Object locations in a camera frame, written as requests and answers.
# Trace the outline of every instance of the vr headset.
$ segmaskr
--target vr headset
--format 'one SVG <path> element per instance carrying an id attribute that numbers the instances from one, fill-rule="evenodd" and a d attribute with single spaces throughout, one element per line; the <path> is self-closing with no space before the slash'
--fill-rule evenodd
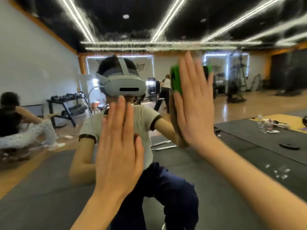
<path id="1" fill-rule="evenodd" d="M 112 68 L 103 74 L 96 73 L 101 92 L 109 97 L 141 97 L 146 92 L 146 83 L 136 70 L 127 68 L 123 58 L 118 58 L 118 61 L 121 68 Z"/>

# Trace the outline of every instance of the black ceiling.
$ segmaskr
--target black ceiling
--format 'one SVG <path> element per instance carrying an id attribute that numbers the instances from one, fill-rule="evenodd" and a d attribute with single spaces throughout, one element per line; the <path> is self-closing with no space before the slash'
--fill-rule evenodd
<path id="1" fill-rule="evenodd" d="M 16 0 L 78 52 L 84 52 L 83 34 L 67 17 L 58 0 Z M 75 0 L 76 6 L 87 15 L 90 31 L 100 41 L 150 41 L 174 0 Z M 165 31 L 163 41 L 194 41 L 214 33 L 218 28 L 267 0 L 187 0 Z M 286 0 L 263 13 L 248 19 L 215 40 L 242 40 L 307 12 L 307 0 Z M 260 38 L 276 42 L 283 37 L 307 31 L 307 23 L 285 32 Z"/>

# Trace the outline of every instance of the white shirt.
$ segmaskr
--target white shirt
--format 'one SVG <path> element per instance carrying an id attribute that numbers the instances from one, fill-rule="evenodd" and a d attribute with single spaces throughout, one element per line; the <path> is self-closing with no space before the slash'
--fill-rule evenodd
<path id="1" fill-rule="evenodd" d="M 145 149 L 144 153 L 144 169 L 153 161 L 153 154 L 150 147 L 150 138 L 148 132 L 150 131 L 151 124 L 160 115 L 155 110 L 144 106 L 144 105 L 134 105 L 134 133 L 137 133 L 141 139 L 142 144 Z M 104 113 L 92 116 L 93 127 L 90 118 L 84 121 L 84 124 L 80 130 L 80 135 L 89 134 L 96 138 L 97 143 L 99 142 L 99 136 L 101 132 L 101 122 L 104 117 Z"/>
<path id="2" fill-rule="evenodd" d="M 168 78 L 166 78 L 166 79 L 164 80 L 163 87 L 165 87 L 165 88 L 171 88 L 171 80 L 168 79 Z"/>

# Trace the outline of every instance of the person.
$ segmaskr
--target person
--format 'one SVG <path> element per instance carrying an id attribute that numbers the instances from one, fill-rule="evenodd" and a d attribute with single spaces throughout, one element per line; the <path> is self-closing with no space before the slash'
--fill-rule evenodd
<path id="1" fill-rule="evenodd" d="M 131 60 L 124 59 L 129 70 L 137 74 L 136 66 Z M 104 75 L 121 68 L 116 56 L 105 58 L 98 69 L 98 74 Z M 131 103 L 133 96 L 110 97 L 106 100 L 112 105 L 118 100 Z M 134 132 L 142 140 L 145 149 L 144 171 L 136 187 L 125 198 L 121 207 L 111 223 L 111 229 L 146 229 L 142 210 L 144 197 L 155 197 L 164 205 L 165 225 L 167 230 L 183 229 L 193 230 L 198 222 L 198 197 L 194 186 L 185 179 L 171 174 L 166 168 L 153 162 L 150 148 L 149 131 L 157 130 L 167 139 L 179 147 L 185 146 L 175 133 L 171 123 L 167 122 L 155 110 L 144 105 L 134 105 Z M 70 178 L 76 185 L 94 183 L 96 180 L 94 145 L 101 140 L 99 134 L 102 129 L 102 119 L 106 113 L 99 113 L 85 120 L 79 135 L 79 144 L 74 155 Z"/>
<path id="2" fill-rule="evenodd" d="M 307 204 L 213 134 L 212 74 L 206 81 L 201 60 L 194 63 L 189 52 L 180 58 L 179 67 L 183 95 L 174 92 L 174 100 L 178 125 L 185 140 L 240 191 L 270 229 L 306 229 Z M 132 117 L 129 114 L 132 111 L 127 109 L 125 114 L 123 104 L 120 106 L 112 111 L 112 116 L 117 117 L 104 120 L 108 127 L 101 134 L 108 135 L 108 138 L 101 145 L 109 143 L 108 147 L 101 148 L 99 145 L 98 148 L 97 192 L 94 191 L 72 230 L 106 229 L 124 197 L 141 176 L 143 151 L 140 141 L 136 140 L 133 144 Z M 126 130 L 127 123 L 123 124 L 124 115 L 126 121 L 130 121 L 130 131 Z"/>
<path id="3" fill-rule="evenodd" d="M 161 91 L 160 91 L 159 99 L 157 100 L 156 105 L 154 107 L 154 110 L 159 111 L 160 106 L 163 101 L 163 99 L 160 99 L 160 98 L 164 98 L 166 108 L 167 108 L 167 113 L 169 114 L 169 92 L 171 89 L 171 80 L 170 80 L 169 74 L 165 76 L 165 79 L 161 82 L 160 86 L 161 86 Z"/>
<path id="4" fill-rule="evenodd" d="M 41 119 L 20 106 L 18 94 L 4 92 L 0 97 L 0 149 L 23 148 L 33 143 L 44 133 L 44 147 L 49 151 L 61 148 L 65 143 L 57 143 L 57 135 L 48 119 Z M 20 132 L 22 123 L 33 123 L 25 132 Z"/>

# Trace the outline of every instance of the white sneaker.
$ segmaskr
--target white sneaker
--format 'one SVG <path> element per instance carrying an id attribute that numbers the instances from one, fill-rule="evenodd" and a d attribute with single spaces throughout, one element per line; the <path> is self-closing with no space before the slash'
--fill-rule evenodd
<path id="1" fill-rule="evenodd" d="M 48 151 L 54 151 L 57 150 L 61 147 L 64 147 L 66 145 L 66 143 L 58 143 L 58 142 L 54 142 L 53 144 L 49 145 L 49 149 Z"/>

